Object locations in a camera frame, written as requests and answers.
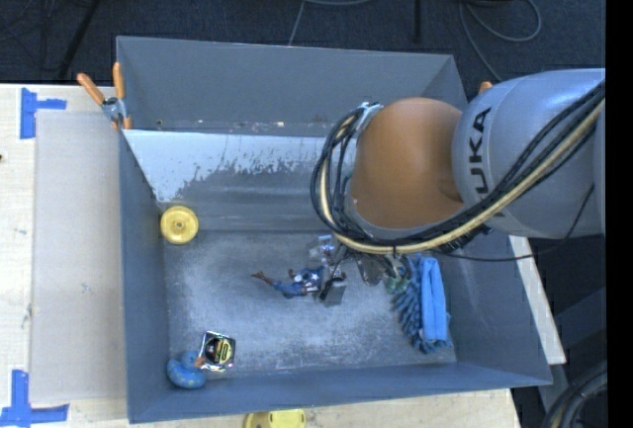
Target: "yellow item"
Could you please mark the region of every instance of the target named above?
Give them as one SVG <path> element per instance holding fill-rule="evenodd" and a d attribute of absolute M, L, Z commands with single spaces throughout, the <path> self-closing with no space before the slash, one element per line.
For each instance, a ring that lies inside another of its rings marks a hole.
<path fill-rule="evenodd" d="M 301 408 L 291 410 L 269 410 L 246 416 L 244 428 L 304 428 L 306 414 Z"/>
<path fill-rule="evenodd" d="M 160 218 L 160 232 L 176 245 L 188 243 L 198 233 L 198 218 L 187 207 L 172 207 Z"/>

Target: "yellow object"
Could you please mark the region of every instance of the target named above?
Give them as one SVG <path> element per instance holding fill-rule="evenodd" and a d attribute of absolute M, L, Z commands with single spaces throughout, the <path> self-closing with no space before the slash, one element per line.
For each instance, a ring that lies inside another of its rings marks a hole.
<path fill-rule="evenodd" d="M 216 345 L 218 346 L 218 349 L 216 351 L 216 356 L 217 356 L 218 363 L 223 365 L 233 355 L 233 352 L 230 349 L 230 343 L 228 342 L 228 340 L 223 338 Z"/>
<path fill-rule="evenodd" d="M 306 414 L 303 409 L 269 410 L 246 416 L 244 428 L 304 428 Z"/>
<path fill-rule="evenodd" d="M 160 218 L 160 232 L 176 245 L 188 243 L 198 233 L 198 218 L 187 207 L 172 207 Z"/>

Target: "blue brush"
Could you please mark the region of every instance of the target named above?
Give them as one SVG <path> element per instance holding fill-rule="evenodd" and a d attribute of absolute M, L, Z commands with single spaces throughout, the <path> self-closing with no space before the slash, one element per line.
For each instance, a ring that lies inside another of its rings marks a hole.
<path fill-rule="evenodd" d="M 394 307 L 400 313 L 399 323 L 411 344 L 423 353 L 452 346 L 448 335 L 450 314 L 446 311 L 446 297 L 437 259 L 416 253 L 405 256 L 410 279 L 398 293 L 392 287 Z"/>

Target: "white table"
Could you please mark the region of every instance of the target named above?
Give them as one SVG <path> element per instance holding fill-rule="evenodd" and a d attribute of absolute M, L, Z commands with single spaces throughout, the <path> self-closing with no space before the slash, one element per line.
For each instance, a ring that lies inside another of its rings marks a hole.
<path fill-rule="evenodd" d="M 38 94 L 38 99 L 58 98 L 66 100 L 67 106 L 63 111 L 41 110 L 36 113 L 36 124 L 38 120 L 46 123 L 43 132 L 54 133 L 64 129 L 64 122 L 69 122 L 71 118 L 83 117 L 86 121 L 96 121 L 95 131 L 100 135 L 115 134 L 108 120 L 101 114 L 99 108 L 88 97 L 82 87 L 73 86 L 52 86 L 52 85 L 20 85 L 20 84 L 0 84 L 0 264 L 2 265 L 2 275 L 0 275 L 0 376 L 8 378 L 0 379 L 0 406 L 10 403 L 10 376 L 11 371 L 20 369 L 31 374 L 32 385 L 38 383 L 36 374 L 42 372 L 42 360 L 37 361 L 39 355 L 31 355 L 32 351 L 32 317 L 37 320 L 40 310 L 47 309 L 49 312 L 56 310 L 63 311 L 64 317 L 72 319 L 73 310 L 99 310 L 100 316 L 107 313 L 114 319 L 121 316 L 120 308 L 115 304 L 103 306 L 99 299 L 97 290 L 91 292 L 90 283 L 79 285 L 77 279 L 72 277 L 72 272 L 57 272 L 60 276 L 51 281 L 49 290 L 46 290 L 48 304 L 46 308 L 40 307 L 38 301 L 34 300 L 33 284 L 33 259 L 34 259 L 34 231 L 44 225 L 43 222 L 35 222 L 35 215 L 42 218 L 43 210 L 37 208 L 36 191 L 36 161 L 39 155 L 44 155 L 45 150 L 37 151 L 38 137 L 31 139 L 20 139 L 20 93 L 22 87 L 27 87 L 30 91 Z M 102 88 L 106 96 L 114 96 L 114 89 Z M 85 142 L 90 144 L 90 133 L 87 131 Z M 99 153 L 90 154 L 93 160 L 99 160 Z M 77 166 L 82 165 L 82 159 L 74 158 L 73 166 L 68 165 L 68 160 L 63 159 L 63 155 L 57 160 L 47 157 L 40 159 L 42 166 L 47 170 L 59 170 L 60 173 L 72 173 L 76 175 Z M 87 187 L 91 181 L 85 181 Z M 118 194 L 99 195 L 99 205 L 95 206 L 91 214 L 87 214 L 81 222 L 90 232 L 90 226 L 98 225 L 99 231 L 111 231 L 113 236 L 118 236 L 118 223 L 111 219 L 111 215 L 118 215 Z M 42 247 L 42 237 L 38 244 Z M 516 254 L 529 253 L 527 240 L 512 237 L 512 245 Z M 81 263 L 81 258 L 85 257 L 85 251 L 68 247 L 69 256 L 77 256 L 77 269 L 83 272 L 86 278 L 91 275 L 95 282 L 116 283 L 119 273 L 108 271 L 92 271 L 90 265 L 101 265 L 99 258 L 88 264 Z M 92 254 L 103 254 L 112 251 L 105 251 L 103 247 L 94 248 Z M 107 258 L 109 264 L 118 265 L 118 258 Z M 520 272 L 526 286 L 529 301 L 535 314 L 541 341 L 550 365 L 565 363 L 566 357 L 561 346 L 554 319 L 552 317 L 545 292 L 540 282 L 532 258 L 519 261 Z M 60 283 L 59 279 L 72 279 L 66 285 Z M 39 279 L 38 286 L 42 290 L 42 283 L 45 279 Z M 110 286 L 117 290 L 118 285 Z M 86 300 L 86 297 L 93 296 L 90 303 L 79 303 L 77 300 Z M 87 324 L 95 323 L 86 320 Z M 90 336 L 68 335 L 68 346 L 78 346 L 78 341 Z M 99 383 L 100 375 L 96 373 L 97 367 L 94 362 L 89 363 L 84 359 L 82 346 L 76 347 L 77 360 L 74 362 L 75 375 L 85 374 L 86 378 L 93 384 L 91 391 L 78 396 L 83 397 L 63 397 L 60 398 L 38 398 L 42 394 L 32 394 L 30 402 L 33 408 L 53 406 L 61 403 L 70 403 L 67 421 L 57 423 L 53 426 L 93 426 L 116 428 L 128 426 L 126 416 L 125 388 L 120 387 L 123 379 L 115 379 L 107 385 Z M 112 350 L 120 353 L 118 363 L 123 362 L 123 348 Z M 33 369 L 34 362 L 40 363 Z M 116 375 L 121 372 L 117 367 L 111 367 L 111 373 Z M 518 418 L 512 401 L 510 391 L 507 389 L 476 391 L 470 393 L 443 394 L 436 396 L 423 396 L 406 399 L 394 399 L 387 401 L 375 401 L 368 403 L 354 403 L 338 405 L 332 407 L 307 407 L 304 409 L 307 415 L 307 426 L 320 427 L 357 427 L 364 426 L 393 428 L 410 426 L 433 426 L 436 428 L 454 428 L 455 426 L 469 426 L 472 428 L 515 428 L 519 427 Z M 195 427 L 241 427 L 245 416 L 231 415 L 221 416 L 201 420 L 188 420 L 186 426 Z M 149 426 L 156 427 L 177 427 L 183 426 L 181 422 L 160 422 L 151 423 Z"/>

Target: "small blue object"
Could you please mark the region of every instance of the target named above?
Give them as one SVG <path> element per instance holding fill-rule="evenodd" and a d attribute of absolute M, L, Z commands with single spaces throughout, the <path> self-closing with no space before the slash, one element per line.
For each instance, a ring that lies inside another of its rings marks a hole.
<path fill-rule="evenodd" d="M 22 108 L 20 116 L 20 139 L 36 135 L 36 111 L 39 109 L 65 110 L 65 100 L 54 98 L 38 101 L 38 95 L 26 87 L 22 88 Z"/>
<path fill-rule="evenodd" d="M 424 258 L 421 268 L 420 296 L 422 303 L 422 326 L 426 340 L 448 340 L 446 322 L 446 297 L 439 263 L 435 258 Z"/>
<path fill-rule="evenodd" d="M 450 314 L 446 311 L 446 297 L 439 263 L 435 258 L 406 256 L 411 278 L 403 293 L 394 297 L 400 313 L 403 332 L 410 337 L 413 347 L 432 353 L 451 347 L 448 335 Z"/>
<path fill-rule="evenodd" d="M 29 403 L 29 374 L 21 370 L 12 372 L 11 406 L 3 407 L 0 426 L 29 428 L 32 423 L 65 421 L 69 404 L 59 407 L 31 408 Z"/>
<path fill-rule="evenodd" d="M 180 361 L 171 358 L 167 362 L 167 377 L 175 385 L 187 389 L 202 387 L 207 381 L 207 374 L 204 370 L 196 367 L 196 351 L 188 351 L 182 355 Z"/>

